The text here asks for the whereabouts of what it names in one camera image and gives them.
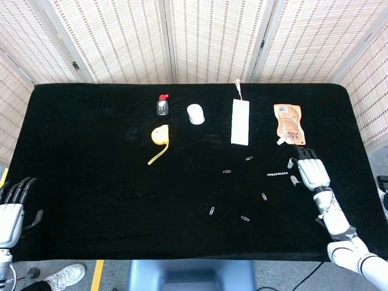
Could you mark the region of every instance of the label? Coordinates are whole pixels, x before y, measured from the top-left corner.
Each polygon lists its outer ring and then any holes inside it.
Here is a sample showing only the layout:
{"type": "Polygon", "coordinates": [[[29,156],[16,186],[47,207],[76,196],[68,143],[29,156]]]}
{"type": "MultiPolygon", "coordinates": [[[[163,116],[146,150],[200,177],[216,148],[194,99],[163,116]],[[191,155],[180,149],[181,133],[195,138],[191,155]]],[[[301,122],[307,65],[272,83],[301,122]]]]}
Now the label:
{"type": "Polygon", "coordinates": [[[249,143],[249,101],[233,100],[231,144],[249,143]]]}

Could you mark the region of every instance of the woven screen panel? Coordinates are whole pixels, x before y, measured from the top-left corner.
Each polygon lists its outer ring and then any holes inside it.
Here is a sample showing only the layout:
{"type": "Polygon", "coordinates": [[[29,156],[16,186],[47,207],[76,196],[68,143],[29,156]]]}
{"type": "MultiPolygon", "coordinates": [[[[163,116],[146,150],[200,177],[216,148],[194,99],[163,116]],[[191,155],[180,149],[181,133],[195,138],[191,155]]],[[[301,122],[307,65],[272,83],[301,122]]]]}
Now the woven screen panel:
{"type": "Polygon", "coordinates": [[[170,0],[178,83],[245,80],[267,0],[170,0]]]}
{"type": "Polygon", "coordinates": [[[157,0],[50,0],[98,83],[168,83],[157,0]]]}
{"type": "Polygon", "coordinates": [[[285,0],[258,82],[328,82],[387,0],[285,0]]]}
{"type": "Polygon", "coordinates": [[[0,0],[0,46],[37,84],[79,81],[26,0],[0,0]]]}
{"type": "Polygon", "coordinates": [[[349,93],[364,145],[388,135],[388,24],[339,84],[349,93]]]}
{"type": "Polygon", "coordinates": [[[9,166],[33,87],[0,57],[0,163],[9,166]]]}

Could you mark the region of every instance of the robotic arm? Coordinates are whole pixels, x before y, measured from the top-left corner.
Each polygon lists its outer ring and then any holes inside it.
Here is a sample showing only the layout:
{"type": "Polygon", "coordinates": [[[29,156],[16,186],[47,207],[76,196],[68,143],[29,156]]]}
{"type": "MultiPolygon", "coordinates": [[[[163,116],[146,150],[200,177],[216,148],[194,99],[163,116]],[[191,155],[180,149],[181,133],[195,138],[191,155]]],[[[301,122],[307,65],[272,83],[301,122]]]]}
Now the robotic arm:
{"type": "Polygon", "coordinates": [[[31,229],[42,220],[43,211],[40,210],[34,223],[23,228],[23,205],[35,181],[36,178],[28,177],[11,188],[9,182],[0,188],[0,289],[5,287],[12,262],[10,249],[19,241],[23,230],[31,229]]]}
{"type": "Polygon", "coordinates": [[[296,147],[299,159],[290,158],[288,168],[295,164],[303,184],[314,193],[319,219],[335,242],[327,245],[327,253],[334,265],[359,273],[380,290],[388,291],[388,262],[370,253],[358,237],[342,211],[330,186],[330,178],[312,149],[296,147]]]}

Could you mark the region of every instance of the orange snack pouch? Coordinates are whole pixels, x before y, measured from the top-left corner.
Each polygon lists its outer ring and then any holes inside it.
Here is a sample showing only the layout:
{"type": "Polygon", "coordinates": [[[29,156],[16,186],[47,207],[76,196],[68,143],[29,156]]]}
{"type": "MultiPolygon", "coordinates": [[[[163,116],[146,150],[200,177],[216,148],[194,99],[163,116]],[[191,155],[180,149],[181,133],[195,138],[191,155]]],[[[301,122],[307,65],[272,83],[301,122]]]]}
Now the orange snack pouch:
{"type": "Polygon", "coordinates": [[[286,142],[288,144],[306,144],[304,132],[301,127],[302,111],[298,105],[275,104],[273,106],[275,116],[278,119],[277,134],[280,139],[277,144],[286,142]]]}

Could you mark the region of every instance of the shoe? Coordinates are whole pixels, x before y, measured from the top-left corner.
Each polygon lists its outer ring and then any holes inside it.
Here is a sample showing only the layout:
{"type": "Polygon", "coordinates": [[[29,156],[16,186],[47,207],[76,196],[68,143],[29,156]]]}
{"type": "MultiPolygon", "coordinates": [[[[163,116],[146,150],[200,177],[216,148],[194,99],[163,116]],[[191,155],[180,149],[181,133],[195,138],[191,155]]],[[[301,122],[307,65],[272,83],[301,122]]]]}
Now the shoe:
{"type": "Polygon", "coordinates": [[[47,277],[46,281],[52,291],[62,291],[66,287],[74,285],[85,276],[86,268],[81,264],[74,264],[67,266],[58,273],[47,277]]]}

